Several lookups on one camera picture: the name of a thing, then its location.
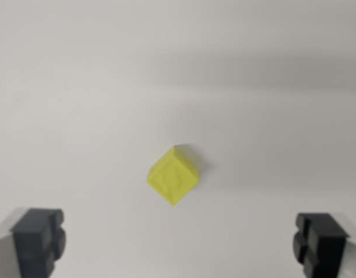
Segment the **black silver gripper left finger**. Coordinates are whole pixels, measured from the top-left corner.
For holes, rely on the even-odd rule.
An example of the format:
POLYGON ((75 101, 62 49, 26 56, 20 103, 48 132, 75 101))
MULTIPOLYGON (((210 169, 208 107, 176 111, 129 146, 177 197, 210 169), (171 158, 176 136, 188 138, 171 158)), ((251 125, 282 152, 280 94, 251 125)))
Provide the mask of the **black silver gripper left finger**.
POLYGON ((0 277, 50 277, 66 247, 64 213, 17 208, 0 223, 0 277))

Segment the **black silver gripper right finger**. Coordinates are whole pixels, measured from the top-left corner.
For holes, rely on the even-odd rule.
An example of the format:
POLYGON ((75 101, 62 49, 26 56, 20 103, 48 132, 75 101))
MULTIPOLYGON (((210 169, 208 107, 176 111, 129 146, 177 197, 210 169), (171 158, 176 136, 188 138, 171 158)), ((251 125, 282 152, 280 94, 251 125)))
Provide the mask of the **black silver gripper right finger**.
POLYGON ((356 278, 356 225, 342 213, 298 213, 293 253, 308 278, 356 278))

